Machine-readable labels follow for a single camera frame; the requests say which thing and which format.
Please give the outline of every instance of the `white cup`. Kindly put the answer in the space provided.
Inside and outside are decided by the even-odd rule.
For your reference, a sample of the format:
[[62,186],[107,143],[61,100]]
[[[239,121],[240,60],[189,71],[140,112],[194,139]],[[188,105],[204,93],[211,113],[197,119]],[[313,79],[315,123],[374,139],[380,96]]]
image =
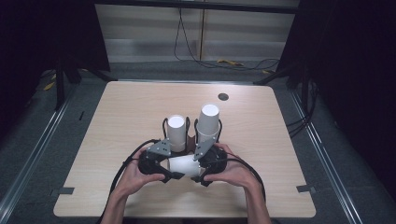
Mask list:
[[199,143],[202,143],[202,142],[204,142],[204,141],[206,141],[208,139],[213,139],[213,138],[215,138],[215,140],[217,140],[218,134],[219,134],[219,130],[216,133],[213,133],[213,134],[210,134],[210,135],[201,133],[199,130],[197,130],[197,131],[198,131],[198,136],[197,137],[198,137],[198,142]]
[[186,144],[186,122],[184,118],[180,115],[169,117],[166,131],[171,150],[174,152],[184,150]]
[[197,130],[204,135],[219,132],[219,108],[216,105],[206,104],[202,107]]
[[193,159],[194,155],[169,158],[168,170],[170,172],[179,172],[189,177],[199,176],[201,167],[199,166],[199,162]]

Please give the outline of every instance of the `small black dot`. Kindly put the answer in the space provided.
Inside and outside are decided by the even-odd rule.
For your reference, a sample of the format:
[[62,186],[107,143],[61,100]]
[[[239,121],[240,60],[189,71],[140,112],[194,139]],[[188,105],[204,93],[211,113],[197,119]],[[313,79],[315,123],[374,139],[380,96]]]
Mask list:
[[230,97],[226,93],[220,93],[219,94],[219,99],[221,101],[227,101]]

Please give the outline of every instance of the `metal frame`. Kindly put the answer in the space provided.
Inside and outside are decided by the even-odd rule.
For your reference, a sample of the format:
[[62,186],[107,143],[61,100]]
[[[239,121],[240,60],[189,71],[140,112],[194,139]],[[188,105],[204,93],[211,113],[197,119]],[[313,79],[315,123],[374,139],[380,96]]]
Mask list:
[[272,7],[247,4],[209,3],[196,1],[156,1],[156,0],[94,0],[99,5],[137,6],[137,7],[180,7],[195,9],[213,9],[225,11],[266,12],[281,14],[318,13],[318,10],[297,7]]
[[76,85],[71,87],[71,91],[67,95],[64,103],[57,111],[53,113],[51,119],[49,120],[49,124],[42,133],[40,139],[35,145],[35,148],[0,202],[0,224],[6,224],[9,217],[11,216],[12,211],[17,205],[18,200],[20,199],[29,182],[30,177],[35,171],[41,156],[44,154],[51,137],[55,133],[58,124],[61,122],[64,112],[66,111],[66,108],[68,107],[69,102],[76,91],[76,88]]
[[[305,118],[305,112],[302,107],[302,101],[300,96],[297,94],[296,90],[290,91],[291,97],[295,106],[297,107],[298,113],[301,118]],[[318,153],[318,157],[323,165],[323,168],[329,177],[329,180],[332,184],[332,188],[334,189],[335,195],[337,195],[338,200],[340,201],[341,206],[346,213],[346,217],[351,224],[361,224],[361,217],[359,216],[358,210],[352,198],[350,197],[349,193],[347,192],[346,187],[344,186],[343,181],[341,180],[340,176],[338,175],[337,171],[332,164],[332,160],[330,159],[329,154],[325,146],[323,145],[320,137],[318,135],[317,130],[312,122],[309,122],[306,125],[306,131],[312,141],[312,144],[315,147],[316,152]]]

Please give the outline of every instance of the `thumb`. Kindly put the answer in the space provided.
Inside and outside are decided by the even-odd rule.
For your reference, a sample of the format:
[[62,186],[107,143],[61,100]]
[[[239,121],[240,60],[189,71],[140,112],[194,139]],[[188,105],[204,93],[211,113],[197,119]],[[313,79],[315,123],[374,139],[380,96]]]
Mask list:
[[204,181],[217,181],[221,180],[221,174],[213,174],[204,176]]
[[157,181],[157,180],[163,180],[163,179],[165,179],[165,175],[163,175],[163,174],[146,175],[147,183]]

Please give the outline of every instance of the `floor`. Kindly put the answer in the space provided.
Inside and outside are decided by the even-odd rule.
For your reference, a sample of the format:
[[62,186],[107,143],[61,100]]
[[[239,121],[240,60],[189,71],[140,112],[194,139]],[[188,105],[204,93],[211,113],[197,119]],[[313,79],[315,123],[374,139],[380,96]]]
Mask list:
[[[254,67],[257,62],[244,62]],[[261,68],[274,68],[263,62]],[[244,72],[206,68],[196,62],[112,63],[112,77],[128,80],[232,82],[251,85],[267,77],[262,69]],[[106,83],[81,71],[79,84],[65,82],[68,98],[62,113],[55,112],[56,89],[42,78],[37,92],[18,123],[0,143],[0,223],[94,223],[97,217],[56,217],[56,190],[68,171],[87,131]],[[301,118],[297,91],[287,78],[268,85],[276,94],[286,124]],[[312,218],[273,218],[274,223],[396,223],[396,205],[373,171],[350,146],[326,105],[316,100],[312,124],[291,138],[317,208]],[[49,123],[54,129],[46,129]],[[46,139],[40,138],[48,133]]]

